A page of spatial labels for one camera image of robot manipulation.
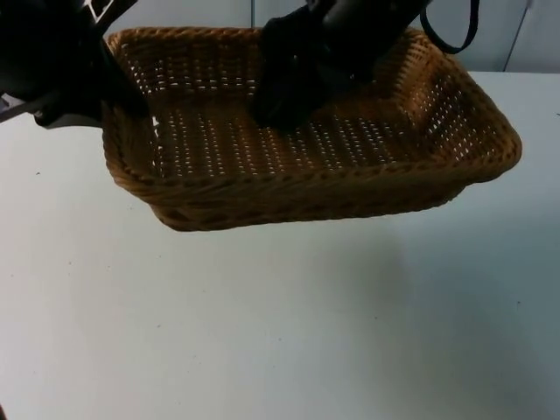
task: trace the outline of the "black cable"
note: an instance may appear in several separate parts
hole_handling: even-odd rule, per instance
[[[431,42],[433,42],[437,48],[439,48],[444,53],[457,54],[467,48],[473,42],[474,37],[476,36],[476,32],[479,29],[479,8],[480,0],[471,0],[471,17],[469,21],[469,29],[466,34],[465,42],[462,46],[449,45],[445,41],[443,41],[439,37],[439,35],[436,34],[434,28],[432,28],[430,22],[428,21],[428,8],[422,10],[422,12],[420,13],[420,22],[422,23],[422,27],[430,38]]]

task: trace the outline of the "wicker basket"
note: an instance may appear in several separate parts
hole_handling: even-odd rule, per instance
[[[167,226],[396,214],[439,206],[520,159],[492,100],[423,32],[408,30],[359,94],[296,133],[259,129],[248,112],[259,31],[143,28],[109,46],[148,98],[151,118],[104,109],[116,183]]]

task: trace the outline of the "woven basket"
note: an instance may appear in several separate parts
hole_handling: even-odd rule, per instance
[[[297,132],[248,112],[258,30],[144,28],[109,40],[151,117],[105,107],[116,183],[179,231],[439,206],[520,159],[519,137],[456,60],[408,30],[360,93]]]

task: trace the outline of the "white wall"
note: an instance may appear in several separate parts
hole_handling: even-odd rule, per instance
[[[515,44],[508,71],[560,73],[560,1],[533,0]]]
[[[243,27],[250,24],[250,0],[139,0],[109,32],[136,26]]]
[[[526,0],[481,0],[479,34],[461,61],[470,70],[501,71],[513,44]],[[255,21],[282,16],[304,4],[304,0],[256,0]],[[435,0],[430,21],[447,42],[462,44],[469,22],[470,0]]]

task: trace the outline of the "white table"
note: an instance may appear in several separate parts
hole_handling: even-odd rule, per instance
[[[371,220],[178,234],[99,130],[2,124],[10,420],[560,418],[560,75],[474,77],[520,164]]]

